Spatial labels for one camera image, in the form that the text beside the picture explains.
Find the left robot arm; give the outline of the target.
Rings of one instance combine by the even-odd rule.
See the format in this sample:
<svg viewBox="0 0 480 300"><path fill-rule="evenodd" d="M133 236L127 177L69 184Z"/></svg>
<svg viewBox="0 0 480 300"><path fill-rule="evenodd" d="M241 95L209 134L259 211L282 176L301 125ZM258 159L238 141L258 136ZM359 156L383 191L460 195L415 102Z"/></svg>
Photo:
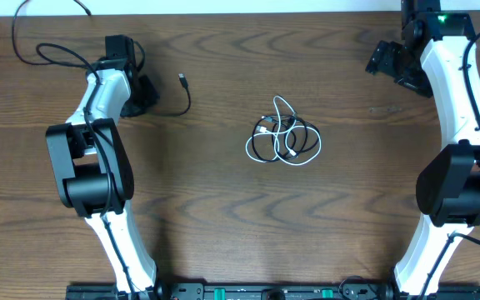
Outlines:
<svg viewBox="0 0 480 300"><path fill-rule="evenodd" d="M133 216L133 170L119 135L122 116L143 103L142 65L136 43L124 35L105 38L106 55L83 62L87 90L66 122L46 131L57 192L96 233L115 283L75 283L68 299L164 299L170 293L158 279Z"/></svg>

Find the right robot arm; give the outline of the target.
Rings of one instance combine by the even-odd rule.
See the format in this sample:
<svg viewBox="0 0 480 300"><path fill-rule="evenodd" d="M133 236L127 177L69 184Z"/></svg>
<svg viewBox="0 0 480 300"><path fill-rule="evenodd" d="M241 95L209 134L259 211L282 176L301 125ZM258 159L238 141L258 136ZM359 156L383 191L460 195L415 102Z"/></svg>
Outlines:
<svg viewBox="0 0 480 300"><path fill-rule="evenodd" d="M480 299L476 284L440 281L480 225L480 33L467 13L445 11L438 1L404 1L401 13L401 41L381 41L366 69L434 100L442 147L417 177L420 218L407 251L374 296Z"/></svg>

